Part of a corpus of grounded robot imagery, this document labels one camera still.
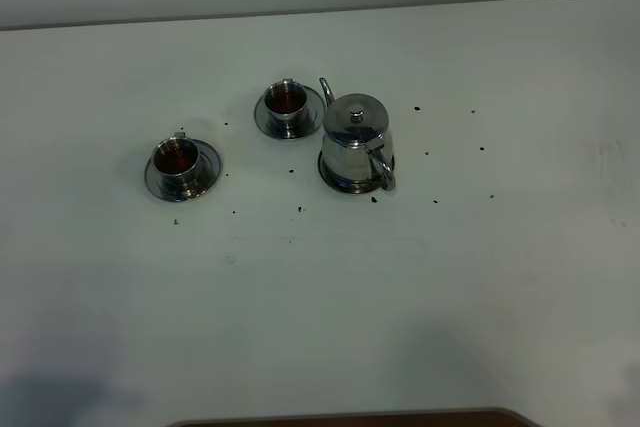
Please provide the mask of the stainless steel teapot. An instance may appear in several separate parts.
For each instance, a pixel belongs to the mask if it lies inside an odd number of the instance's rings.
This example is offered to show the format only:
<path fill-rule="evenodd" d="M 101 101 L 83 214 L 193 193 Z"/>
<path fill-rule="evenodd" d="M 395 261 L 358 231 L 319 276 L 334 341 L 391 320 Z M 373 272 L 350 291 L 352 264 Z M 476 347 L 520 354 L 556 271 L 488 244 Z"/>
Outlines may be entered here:
<path fill-rule="evenodd" d="M 396 185 L 393 142 L 384 105 L 364 93 L 336 97 L 326 79 L 319 82 L 326 101 L 320 153 L 328 168 L 352 181 L 382 175 L 390 187 Z"/>

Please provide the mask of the steel saucer near teapot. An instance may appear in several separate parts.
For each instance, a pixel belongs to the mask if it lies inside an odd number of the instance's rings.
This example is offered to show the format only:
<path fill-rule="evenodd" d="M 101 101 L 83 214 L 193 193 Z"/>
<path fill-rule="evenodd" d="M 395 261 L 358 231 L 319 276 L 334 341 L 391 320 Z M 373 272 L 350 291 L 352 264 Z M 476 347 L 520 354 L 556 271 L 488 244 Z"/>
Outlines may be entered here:
<path fill-rule="evenodd" d="M 312 88 L 302 85 L 307 94 L 308 117 L 302 128 L 296 132 L 292 139 L 283 139 L 276 136 L 276 132 L 271 129 L 269 115 L 264 104 L 264 93 L 257 101 L 254 108 L 254 121 L 259 130 L 266 136 L 278 140 L 296 140 L 312 135 L 322 124 L 325 111 L 324 101 L 321 96 Z"/>

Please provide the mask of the steel saucer far left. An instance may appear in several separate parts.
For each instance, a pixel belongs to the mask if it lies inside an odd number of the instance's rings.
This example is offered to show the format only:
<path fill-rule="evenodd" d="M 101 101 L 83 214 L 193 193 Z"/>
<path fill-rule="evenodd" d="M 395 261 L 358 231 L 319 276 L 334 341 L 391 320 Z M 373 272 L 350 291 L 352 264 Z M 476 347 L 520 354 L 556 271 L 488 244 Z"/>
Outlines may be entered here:
<path fill-rule="evenodd" d="M 160 190 L 157 185 L 157 176 L 151 169 L 150 155 L 144 170 L 144 181 L 147 190 L 154 197 L 167 202 L 185 202 L 201 197 L 215 185 L 222 172 L 221 158 L 218 152 L 208 143 L 197 139 L 193 140 L 200 150 L 201 171 L 195 182 L 188 186 L 185 197 L 173 198 Z"/>

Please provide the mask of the steel teacup near teapot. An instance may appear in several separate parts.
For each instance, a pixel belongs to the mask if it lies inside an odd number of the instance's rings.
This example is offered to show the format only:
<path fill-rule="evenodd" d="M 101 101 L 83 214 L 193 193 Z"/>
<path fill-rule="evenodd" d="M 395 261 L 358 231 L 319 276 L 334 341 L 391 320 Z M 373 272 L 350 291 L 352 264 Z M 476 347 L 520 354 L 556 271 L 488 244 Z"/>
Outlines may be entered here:
<path fill-rule="evenodd" d="M 305 88 L 293 79 L 283 79 L 267 88 L 264 104 L 276 136 L 292 139 L 308 117 Z"/>

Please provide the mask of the steel teacup far left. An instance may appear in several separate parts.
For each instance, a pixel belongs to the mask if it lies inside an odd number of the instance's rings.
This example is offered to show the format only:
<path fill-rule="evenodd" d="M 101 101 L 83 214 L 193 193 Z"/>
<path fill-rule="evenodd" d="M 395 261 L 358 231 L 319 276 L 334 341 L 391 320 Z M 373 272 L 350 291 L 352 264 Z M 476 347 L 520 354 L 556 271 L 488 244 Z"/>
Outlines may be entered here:
<path fill-rule="evenodd" d="M 162 140 L 153 150 L 151 169 L 157 185 L 173 198 L 185 197 L 201 171 L 200 150 L 184 132 L 176 132 Z"/>

